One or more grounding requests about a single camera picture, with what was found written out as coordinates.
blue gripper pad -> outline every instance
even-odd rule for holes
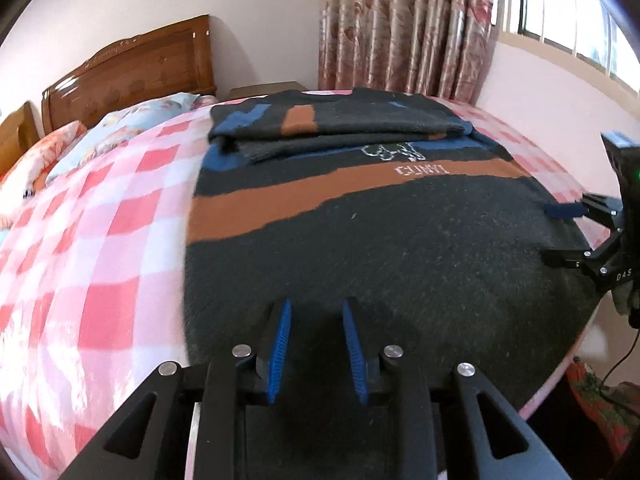
[[[587,214],[582,202],[569,204],[545,204],[545,215],[549,218],[580,218]]]
[[[351,362],[351,376],[353,377],[353,386],[356,389],[358,398],[362,404],[366,404],[369,400],[369,389],[367,388],[367,369],[358,339],[358,331],[353,320],[353,314],[349,307],[349,303],[345,301],[342,304],[342,323],[344,325],[344,336],[347,340],[347,349],[349,350],[349,361]]]
[[[271,350],[271,358],[269,359],[269,379],[267,386],[267,400],[269,404],[273,404],[276,395],[280,391],[280,383],[282,382],[282,369],[284,368],[284,357],[287,353],[287,344],[289,343],[289,331],[291,330],[291,301],[287,298],[282,307],[280,323],[276,332],[275,343]]]

blue floral pillowcase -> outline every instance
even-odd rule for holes
[[[129,131],[144,132],[188,112],[197,98],[197,94],[180,92],[168,97],[144,101],[129,108],[124,108],[124,110],[106,114],[53,167],[47,176],[46,185],[48,186],[57,176],[81,166],[88,160],[87,153],[90,153],[96,146],[118,130],[124,128]]]

cable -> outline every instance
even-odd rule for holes
[[[634,351],[634,349],[636,348],[636,344],[638,344],[638,337],[640,336],[640,329],[638,329],[638,332],[636,332],[636,338],[634,339],[633,344],[631,345],[631,348],[629,349],[629,352],[627,352],[624,357],[622,359],[620,359],[620,361],[618,361],[616,364],[613,365],[613,367],[611,368],[611,370],[609,370],[607,372],[607,374],[604,376],[604,379],[602,380],[602,382],[600,383],[600,387],[598,388],[598,393],[600,394],[600,396],[606,400],[607,402],[610,402],[611,404],[615,404],[616,406],[618,406],[619,408],[623,408],[625,410],[627,410],[628,412],[631,412],[633,415],[638,415],[637,413],[635,413],[632,409],[630,409],[628,406],[625,406],[624,404],[622,404],[621,402],[617,402],[615,399],[611,399],[606,393],[604,393],[602,391],[602,388],[604,387],[604,383],[607,382],[607,379],[609,379],[609,376],[616,370],[616,368],[618,368],[623,362],[626,361],[626,359],[632,354],[632,352]]]

brown stripe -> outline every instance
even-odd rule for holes
[[[282,121],[281,133],[285,137],[299,134],[312,134],[318,130],[314,121],[316,111],[313,105],[297,105],[287,110]]]
[[[260,229],[271,222],[312,211],[349,193],[404,184],[427,176],[449,174],[518,178],[529,176],[515,164],[492,160],[438,160],[429,164],[382,162],[340,168],[275,186],[241,189],[217,196],[196,196],[191,204],[187,243],[222,240]]]

orange floral pillow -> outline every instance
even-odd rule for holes
[[[86,133],[80,121],[66,124],[30,147],[4,176],[0,186],[0,229],[14,224],[25,200],[35,194],[40,175],[50,170],[76,137]]]

